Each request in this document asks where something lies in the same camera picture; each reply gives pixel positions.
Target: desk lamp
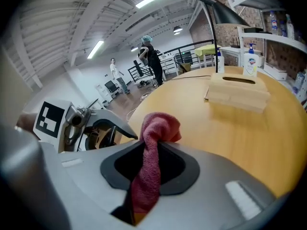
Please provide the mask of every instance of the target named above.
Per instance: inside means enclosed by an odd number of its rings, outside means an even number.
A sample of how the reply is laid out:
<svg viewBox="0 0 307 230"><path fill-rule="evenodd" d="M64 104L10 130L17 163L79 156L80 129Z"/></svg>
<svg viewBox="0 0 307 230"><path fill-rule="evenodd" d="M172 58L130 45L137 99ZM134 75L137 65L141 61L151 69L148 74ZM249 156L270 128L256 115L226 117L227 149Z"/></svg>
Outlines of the desk lamp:
<svg viewBox="0 0 307 230"><path fill-rule="evenodd" d="M231 24L233 26L249 27L249 24L247 24L239 15L237 15L237 13L235 13L234 11L232 11L230 8L220 3L219 1L217 0L200 0L200 1L202 1L206 7L207 5L212 6L216 24ZM215 31L210 13L208 13L208 15L209 15L208 16L209 23L211 24L212 28L212 34L215 46L215 72L217 72L218 61L217 61L217 45L216 45Z"/></svg>

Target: red towel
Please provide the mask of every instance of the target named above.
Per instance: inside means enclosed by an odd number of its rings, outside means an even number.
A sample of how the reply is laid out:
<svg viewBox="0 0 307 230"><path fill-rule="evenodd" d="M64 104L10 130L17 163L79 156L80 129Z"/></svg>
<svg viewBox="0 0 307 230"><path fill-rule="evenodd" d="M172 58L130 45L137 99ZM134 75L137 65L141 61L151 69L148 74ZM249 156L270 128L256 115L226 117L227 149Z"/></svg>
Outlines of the red towel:
<svg viewBox="0 0 307 230"><path fill-rule="evenodd" d="M143 166L131 185L134 213L148 213L159 198L161 175L157 142L181 139L179 121L166 113L150 113L144 118L140 140L145 141Z"/></svg>

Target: black railing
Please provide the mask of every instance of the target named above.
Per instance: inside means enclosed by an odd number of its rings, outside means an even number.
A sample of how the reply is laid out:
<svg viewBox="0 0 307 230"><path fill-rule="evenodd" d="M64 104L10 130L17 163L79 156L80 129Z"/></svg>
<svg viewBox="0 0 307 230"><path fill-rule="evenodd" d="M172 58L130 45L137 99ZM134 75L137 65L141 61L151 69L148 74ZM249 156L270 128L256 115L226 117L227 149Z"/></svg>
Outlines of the black railing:
<svg viewBox="0 0 307 230"><path fill-rule="evenodd" d="M177 51L177 53L175 53L174 57L176 57L178 63L191 63L191 65L192 65L194 63L198 63L198 59L197 59L198 57L194 53L195 47L193 47L193 46L199 45L199 44L209 44L209 43L213 44L214 43L213 39L205 40L205 41L199 41L199 42L196 42L196 43L193 43L193 44L187 44L187 45L184 45L184 46L181 46L181 47L178 47L178 48L173 48L173 49L170 49L170 50L168 50L164 53L159 54L158 56L161 56L162 54L167 54L167 53ZM141 72L143 73L143 76L140 76L140 73L139 73L139 71L137 71L136 66L128 69L128 71L129 71L129 73L130 73L134 82L136 82L137 80L140 80L140 79L143 79L143 78L146 78L146 77L150 77L150 76L153 75L153 71L151 70L150 67L143 66L143 64L141 64L141 63L139 64L139 66L141 68ZM173 59L169 59L169 60L161 63L161 66L162 66L165 74L167 74L168 70L173 69L173 68L177 68L177 65L173 61Z"/></svg>

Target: round wooden table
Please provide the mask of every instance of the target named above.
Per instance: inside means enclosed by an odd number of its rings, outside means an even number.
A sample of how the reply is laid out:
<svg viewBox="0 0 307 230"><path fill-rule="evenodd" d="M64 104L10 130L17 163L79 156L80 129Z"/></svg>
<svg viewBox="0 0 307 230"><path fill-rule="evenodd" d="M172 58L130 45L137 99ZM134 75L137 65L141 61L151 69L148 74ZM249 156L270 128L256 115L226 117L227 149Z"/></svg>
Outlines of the round wooden table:
<svg viewBox="0 0 307 230"><path fill-rule="evenodd" d="M258 72L271 98L262 114L209 103L204 95L213 67L179 75L153 91L135 110L129 125L139 134L144 117L165 112L181 123L178 143L224 156L280 196L294 188L307 162L307 115L276 80ZM243 68L226 67L242 74ZM131 139L123 136L121 143Z"/></svg>

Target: person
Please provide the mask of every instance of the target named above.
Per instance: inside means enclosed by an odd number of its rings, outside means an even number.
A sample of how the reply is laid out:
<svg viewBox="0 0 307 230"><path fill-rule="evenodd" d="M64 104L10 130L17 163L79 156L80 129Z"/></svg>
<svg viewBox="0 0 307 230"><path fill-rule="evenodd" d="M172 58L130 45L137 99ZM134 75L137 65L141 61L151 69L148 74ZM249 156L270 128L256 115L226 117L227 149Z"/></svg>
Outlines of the person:
<svg viewBox="0 0 307 230"><path fill-rule="evenodd" d="M142 60L143 58L147 58L148 66L153 69L155 79L157 80L158 85L160 86L163 84L162 81L163 70L158 54L151 45L152 40L153 39L148 35L142 37L142 46L140 50L139 59Z"/></svg>
<svg viewBox="0 0 307 230"><path fill-rule="evenodd" d="M114 58L111 59L110 69L111 69L111 73L112 73L112 75L113 75L113 80L116 79L116 80L120 83L120 85L121 85L122 89L124 90L124 92L125 92L126 94L129 94L129 93L130 93L130 90L127 88L127 86L126 86L124 80L123 80L122 77L119 75L119 74L121 74L121 75L124 76L124 74L123 74L122 72L120 72L119 70L117 70L117 67L116 67L116 65L115 65L115 59L114 59Z"/></svg>

